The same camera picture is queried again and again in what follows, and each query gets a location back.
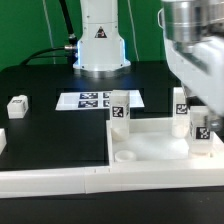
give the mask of black cable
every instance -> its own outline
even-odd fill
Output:
[[[72,26],[71,18],[68,12],[68,7],[65,0],[59,0],[61,4],[62,13],[65,19],[65,24],[67,27],[68,35],[69,35],[69,43],[72,45],[77,45],[78,39],[74,34],[74,29]]]
[[[67,58],[68,56],[66,55],[46,55],[46,56],[37,56],[37,57],[33,57],[30,59],[33,60],[33,59],[41,59],[41,58]]]
[[[68,12],[68,8],[67,8],[67,4],[65,0],[59,0],[60,4],[61,4],[61,9],[65,18],[65,23],[67,26],[67,30],[68,30],[68,34],[74,34],[74,30],[72,27],[72,22],[69,16],[69,12]]]
[[[45,49],[42,51],[37,51],[36,53],[30,55],[27,59],[23,60],[20,63],[20,65],[26,65],[30,60],[32,60],[33,58],[35,58],[36,56],[38,56],[40,54],[44,54],[44,53],[48,53],[48,52],[52,52],[52,51],[61,51],[61,50],[64,50],[64,47],[48,48],[48,49]]]

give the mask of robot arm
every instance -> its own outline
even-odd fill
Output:
[[[162,0],[170,70],[211,110],[224,116],[224,0]]]

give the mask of black tabletop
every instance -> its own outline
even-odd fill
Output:
[[[178,80],[164,62],[133,63],[122,76],[93,80],[67,65],[15,66],[0,73],[0,128],[7,147],[0,169],[24,170],[108,164],[107,110],[55,111],[62,92],[138,89],[145,108],[131,118],[170,116]],[[9,120],[13,96],[27,95],[24,119]],[[0,200],[1,223],[222,224],[224,189],[187,188]]]
[[[165,62],[134,63],[127,74],[98,80],[78,77],[67,65],[7,68],[0,73],[0,128],[6,129],[8,143],[0,169],[107,165],[109,110],[56,111],[60,94],[137,89],[145,108],[131,109],[131,118],[165,117],[178,84]],[[8,119],[7,104],[19,95],[28,96],[29,111],[24,119]]]

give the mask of cable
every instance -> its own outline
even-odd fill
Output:
[[[43,2],[44,14],[45,14],[46,22],[47,22],[48,34],[49,34],[51,47],[54,48],[54,42],[53,42],[52,31],[51,31],[51,24],[50,24],[50,20],[49,20],[49,16],[48,16],[48,11],[47,11],[47,4],[46,4],[45,0],[42,0],[42,2]]]
[[[59,0],[59,2],[61,5],[62,13],[63,13],[64,20],[65,20],[65,25],[67,27],[67,31],[68,31],[68,35],[69,35],[69,43],[72,45],[77,45],[78,39],[74,34],[74,29],[73,29],[71,18],[70,18],[69,12],[68,12],[66,0]]]
[[[33,59],[41,59],[41,58],[67,58],[67,56],[66,55],[46,55],[46,56],[37,56],[37,57],[33,57],[33,58],[30,58],[30,60],[33,60]]]
[[[35,58],[36,56],[40,55],[40,54],[44,54],[44,53],[48,53],[48,52],[55,52],[55,51],[61,51],[64,50],[64,47],[57,47],[57,48],[48,48],[42,51],[38,51],[32,55],[30,55],[27,59],[23,60],[20,65],[26,65],[30,60],[32,60],[33,58]]]
[[[137,61],[139,61],[138,49],[137,49],[137,45],[136,45],[135,25],[134,25],[134,20],[133,20],[133,16],[132,16],[131,3],[130,3],[130,0],[127,0],[127,2],[128,2],[129,15],[130,15],[130,19],[131,19],[132,35],[133,35],[135,54],[136,54]]]

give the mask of green wall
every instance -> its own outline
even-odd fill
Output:
[[[67,31],[58,0],[46,0],[54,46],[67,43]],[[78,38],[82,35],[79,0],[67,0]],[[163,60],[162,30],[157,25],[160,0],[131,0],[140,61]],[[136,61],[127,0],[118,0],[119,32],[126,42],[126,57]],[[0,1],[0,70],[18,65],[32,53],[50,47],[42,0]],[[31,63],[52,63],[52,59]]]

